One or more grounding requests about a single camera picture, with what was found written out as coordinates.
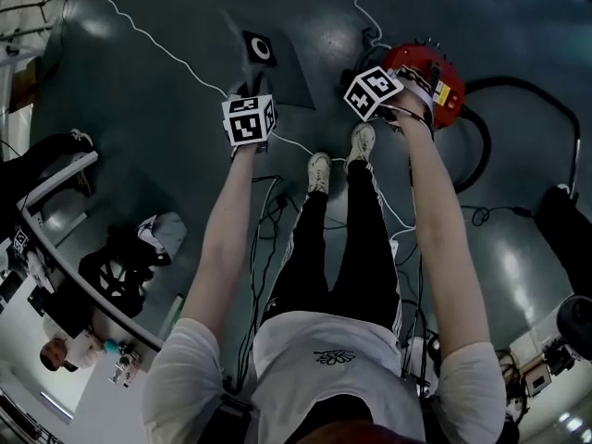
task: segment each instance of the white cube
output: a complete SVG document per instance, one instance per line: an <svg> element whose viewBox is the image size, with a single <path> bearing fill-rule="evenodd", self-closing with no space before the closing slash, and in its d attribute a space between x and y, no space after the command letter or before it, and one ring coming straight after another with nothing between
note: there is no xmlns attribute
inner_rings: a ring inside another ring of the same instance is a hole
<svg viewBox="0 0 592 444"><path fill-rule="evenodd" d="M382 102L402 90L403 85L398 80L392 79L383 68L377 66L356 76L344 99L365 122Z"/></svg>
<svg viewBox="0 0 592 444"><path fill-rule="evenodd" d="M222 103L224 128L232 146L265 142L276 126L271 95L236 99Z"/></svg>

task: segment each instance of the red device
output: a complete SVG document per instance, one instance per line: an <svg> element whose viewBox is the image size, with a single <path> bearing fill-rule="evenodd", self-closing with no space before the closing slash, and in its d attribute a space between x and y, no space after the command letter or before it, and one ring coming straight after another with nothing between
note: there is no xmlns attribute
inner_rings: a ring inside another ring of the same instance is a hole
<svg viewBox="0 0 592 444"><path fill-rule="evenodd" d="M464 82L454 67L426 44L404 44L392 48L381 67L418 95L430 108L433 129L448 127L464 102Z"/></svg>

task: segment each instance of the white t-shirt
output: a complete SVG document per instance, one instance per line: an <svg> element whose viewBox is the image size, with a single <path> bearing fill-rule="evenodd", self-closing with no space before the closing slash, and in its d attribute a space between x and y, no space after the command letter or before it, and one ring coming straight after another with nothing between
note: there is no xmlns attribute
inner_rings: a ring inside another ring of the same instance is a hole
<svg viewBox="0 0 592 444"><path fill-rule="evenodd" d="M401 353L389 330L331 314L291 312L266 321L253 344L257 385L245 442L279 444L316 402L340 394L362 399L373 422L425 439L414 386L402 380ZM181 319L154 360L144 390L150 442L195 444L224 394L214 335ZM496 442L505 387L490 343L464 347L441 367L435 413L452 442Z"/></svg>
<svg viewBox="0 0 592 444"><path fill-rule="evenodd" d="M43 330L49 339L62 339L66 344L66 361L78 368L89 368L96 364L104 351L93 348L91 333L83 330L76 338L69 336L48 314L43 317Z"/></svg>

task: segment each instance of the floor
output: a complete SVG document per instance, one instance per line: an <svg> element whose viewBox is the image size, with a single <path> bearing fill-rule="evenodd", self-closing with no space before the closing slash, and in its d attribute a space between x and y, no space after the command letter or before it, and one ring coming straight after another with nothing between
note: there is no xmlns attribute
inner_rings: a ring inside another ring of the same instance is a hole
<svg viewBox="0 0 592 444"><path fill-rule="evenodd" d="M225 90L241 81L241 60L224 12L284 31L294 45L316 111L279 105L277 133L307 146L344 156L355 115L339 98L343 69L361 52L361 30L369 26L353 0L115 0L136 24L172 53L187 58L206 81ZM586 0L362 0L380 22L386 43L431 36L440 41L465 80L512 75L554 93L580 117L583 156L578 206L592 217L589 155L589 80L592 72L592 7ZM191 284L205 222L228 172L230 149L222 123L221 97L204 88L187 70L130 27L105 0L68 0L66 26L57 31L44 60L59 61L56 75L43 84L35 106L31 140L73 127L95 138L101 155L90 173L96 194L88 206L92 219L65 246L72 262L100 247L106 226L139 223L151 214L174 210L189 229L175 262L149 289L140 324L156 332L169 305ZM462 204L488 207L520 205L535 209L545 192L565 182L572 133L567 120L534 96L513 89L471 95L467 104L488 123L493 152L484 176L461 195ZM380 187L407 222L413 205L403 140L376 126L373 152ZM473 127L456 123L441 131L436 143L451 175L461 178L478 158L480 142ZM301 201L306 189L307 154L271 140L269 154L257 159L256 175L279 174L285 189ZM345 178L335 166L327 214L345 220ZM268 185L253 188L252 225ZM280 224L283 250L295 215ZM386 213L388 230L401 229ZM534 224L504 211L481 228L467 226L475 265L486 298L492 338L507 346L530 324L547 315L570 294L566 275ZM346 238L328 230L327 279L334 281ZM270 252L261 242L257 287ZM401 236L402 258L414 246L413 234ZM269 290L281 253L268 274ZM415 288L417 256L402 268ZM247 267L228 327L223 362L232 372L248 326L251 299ZM402 287L403 297L412 294ZM423 305L435 325L430 300ZM406 311L406 324L413 309Z"/></svg>

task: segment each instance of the leg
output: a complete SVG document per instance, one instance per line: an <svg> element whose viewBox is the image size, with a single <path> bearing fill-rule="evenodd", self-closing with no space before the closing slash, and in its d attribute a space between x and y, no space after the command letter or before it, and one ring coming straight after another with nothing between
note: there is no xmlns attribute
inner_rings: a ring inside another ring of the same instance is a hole
<svg viewBox="0 0 592 444"><path fill-rule="evenodd" d="M323 225L331 159L317 153L308 164L309 188L283 266L261 320L288 311L322 311L327 299Z"/></svg>
<svg viewBox="0 0 592 444"><path fill-rule="evenodd" d="M37 179L62 154L88 153L91 137L73 130L69 135L52 135L34 144L23 156L3 163L6 198L15 203L38 185Z"/></svg>
<svg viewBox="0 0 592 444"><path fill-rule="evenodd" d="M351 136L346 162L348 239L330 311L393 329L399 319L400 297L389 235L367 162L374 139L374 129L368 124L358 125Z"/></svg>

